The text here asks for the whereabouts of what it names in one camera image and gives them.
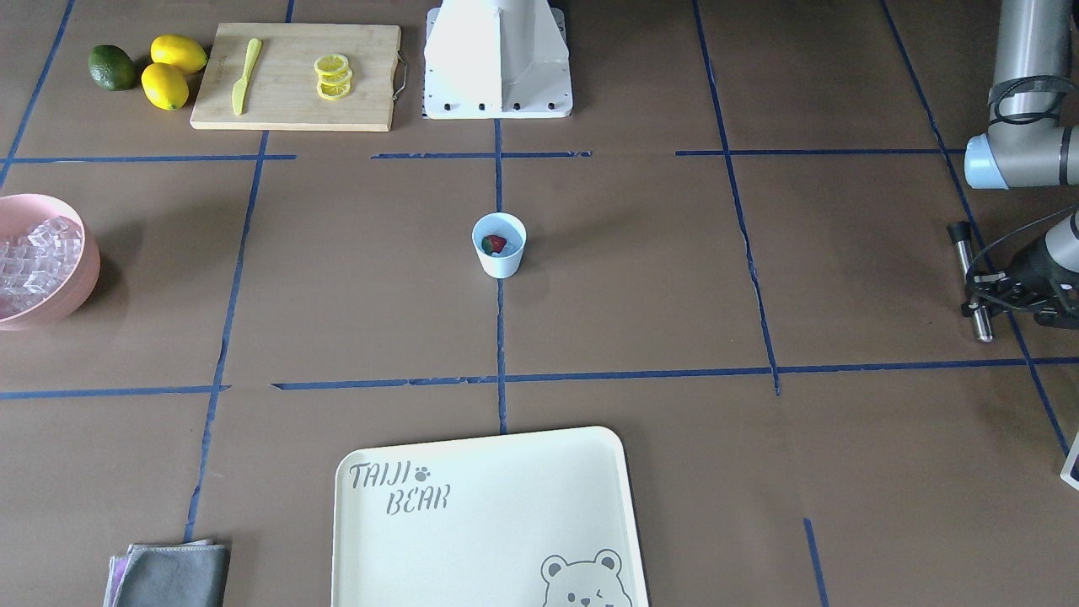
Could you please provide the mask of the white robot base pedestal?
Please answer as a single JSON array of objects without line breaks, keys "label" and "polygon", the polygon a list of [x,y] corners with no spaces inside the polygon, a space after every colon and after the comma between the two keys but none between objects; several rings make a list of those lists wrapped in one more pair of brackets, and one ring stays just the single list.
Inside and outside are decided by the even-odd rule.
[{"label": "white robot base pedestal", "polygon": [[547,1],[443,1],[427,12],[423,115],[537,120],[574,107],[566,17]]}]

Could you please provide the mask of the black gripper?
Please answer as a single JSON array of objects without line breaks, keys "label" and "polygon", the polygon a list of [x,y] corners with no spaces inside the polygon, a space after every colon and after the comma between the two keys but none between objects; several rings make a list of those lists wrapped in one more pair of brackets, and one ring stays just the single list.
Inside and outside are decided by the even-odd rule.
[{"label": "black gripper", "polygon": [[1078,277],[1053,261],[1044,244],[1029,244],[1019,250],[1006,276],[1005,300],[1014,311],[1028,312],[1037,325],[1044,327],[1078,328]]}]

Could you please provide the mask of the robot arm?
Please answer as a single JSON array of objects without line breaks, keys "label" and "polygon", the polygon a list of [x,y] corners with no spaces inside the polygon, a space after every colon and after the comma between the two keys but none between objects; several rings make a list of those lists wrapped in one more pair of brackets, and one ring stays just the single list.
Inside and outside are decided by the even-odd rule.
[{"label": "robot arm", "polygon": [[[1075,1],[1006,1],[996,43],[986,132],[970,139],[964,177],[976,190],[1074,187],[1076,126],[1062,109],[1076,95],[1071,77]],[[948,227],[964,270],[964,316],[979,341],[991,342],[994,316],[1030,314],[1038,325],[1076,329],[1076,208],[1055,213],[1055,226],[1015,253],[1006,270],[979,272],[970,227]]]}]

